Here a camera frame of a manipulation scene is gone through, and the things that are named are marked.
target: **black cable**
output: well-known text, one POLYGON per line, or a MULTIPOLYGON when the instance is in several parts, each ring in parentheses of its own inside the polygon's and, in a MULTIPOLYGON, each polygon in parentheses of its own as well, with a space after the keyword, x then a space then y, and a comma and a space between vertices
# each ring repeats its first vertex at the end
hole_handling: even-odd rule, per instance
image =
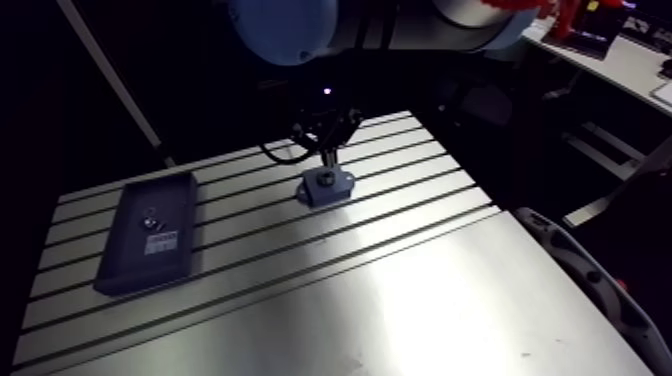
POLYGON ((266 144, 262 143, 259 144, 259 148, 261 151, 266 155, 268 158, 270 158, 273 162, 281 165, 294 165, 297 163, 301 163, 305 161, 306 159, 312 157, 316 152, 320 151, 324 147, 324 145, 327 144, 327 141, 331 138, 331 136, 334 134, 336 131, 336 128, 338 127, 338 119, 341 118, 343 111, 338 111, 336 113, 336 119, 334 119, 334 123, 331 125, 331 128, 329 129, 329 132, 327 133, 326 137, 320 141, 319 144, 315 148, 311 149, 306 149, 306 152, 298 157, 295 158, 288 158, 288 159, 282 159, 278 158, 278 156, 274 155, 271 153, 271 151, 266 147, 266 144))

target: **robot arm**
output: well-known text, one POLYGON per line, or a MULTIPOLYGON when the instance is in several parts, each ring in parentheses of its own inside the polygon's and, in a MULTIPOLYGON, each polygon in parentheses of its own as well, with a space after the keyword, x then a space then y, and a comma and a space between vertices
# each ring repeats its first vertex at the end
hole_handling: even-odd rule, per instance
MULTIPOLYGON (((230 17, 245 45, 263 60, 281 66, 301 65, 348 49, 473 52, 503 48, 518 39, 536 11, 506 11, 481 0, 229 2, 230 17)), ((355 83, 349 86, 356 94, 355 83)), ((327 92, 331 89, 324 90, 325 95, 331 94, 327 92)), ((336 151, 359 126, 361 113, 352 100, 336 102, 340 103, 335 108, 304 109, 292 124, 290 138, 306 149, 303 155, 281 159, 261 145, 280 164, 299 163, 320 153, 323 166, 305 171, 296 192, 310 207, 350 197, 355 184, 355 177, 338 166, 336 151)))

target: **metal surface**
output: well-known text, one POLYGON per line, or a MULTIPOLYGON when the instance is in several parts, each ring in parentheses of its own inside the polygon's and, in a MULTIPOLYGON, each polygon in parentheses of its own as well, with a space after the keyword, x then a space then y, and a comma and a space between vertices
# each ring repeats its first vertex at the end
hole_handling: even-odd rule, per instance
POLYGON ((408 113, 363 124, 339 152, 358 179, 352 198, 319 210, 293 198, 301 171, 320 166, 319 156, 277 166, 244 150, 192 164, 199 183, 193 269, 173 286, 117 298, 96 293, 91 280, 122 185, 62 199, 26 307, 15 374, 53 372, 170 335, 499 212, 408 113))
POLYGON ((56 374, 651 373, 500 213, 56 374))
POLYGON ((504 21, 511 12, 498 9, 481 0, 432 0, 449 20, 466 27, 485 27, 504 21))
POLYGON ((351 199, 318 210, 293 195, 319 156, 192 165, 193 269, 173 285, 96 293, 109 222, 87 223, 121 185, 62 199, 13 375, 648 374, 415 119, 368 124, 339 153, 351 199))

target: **red object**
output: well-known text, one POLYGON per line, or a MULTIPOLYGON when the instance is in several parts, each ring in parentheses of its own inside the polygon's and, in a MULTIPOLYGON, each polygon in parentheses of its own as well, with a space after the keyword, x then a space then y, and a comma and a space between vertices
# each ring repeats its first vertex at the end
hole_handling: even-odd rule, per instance
POLYGON ((610 8, 620 8, 623 6, 623 0, 600 0, 600 3, 610 8))
POLYGON ((582 0, 561 0, 560 14, 551 29, 551 36, 556 39, 564 39, 572 32, 572 23, 582 0))
POLYGON ((625 281, 617 279, 616 282, 623 288, 623 290, 628 291, 628 285, 625 284, 625 281))

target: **small black part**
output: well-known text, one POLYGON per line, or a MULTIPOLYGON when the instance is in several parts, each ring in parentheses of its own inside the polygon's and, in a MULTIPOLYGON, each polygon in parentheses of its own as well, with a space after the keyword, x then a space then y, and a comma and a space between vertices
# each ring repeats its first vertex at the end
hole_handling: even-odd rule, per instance
POLYGON ((600 272, 592 270, 586 273, 586 279, 588 279, 588 281, 591 283, 598 283, 602 280, 602 274, 600 274, 600 272))
POLYGON ((665 69, 661 70, 660 73, 658 73, 658 75, 663 77, 663 78, 672 79, 672 68, 669 68, 669 69, 665 68, 665 69))
POLYGON ((336 182, 336 176, 333 171, 326 171, 317 175, 317 184, 321 187, 331 187, 336 182))

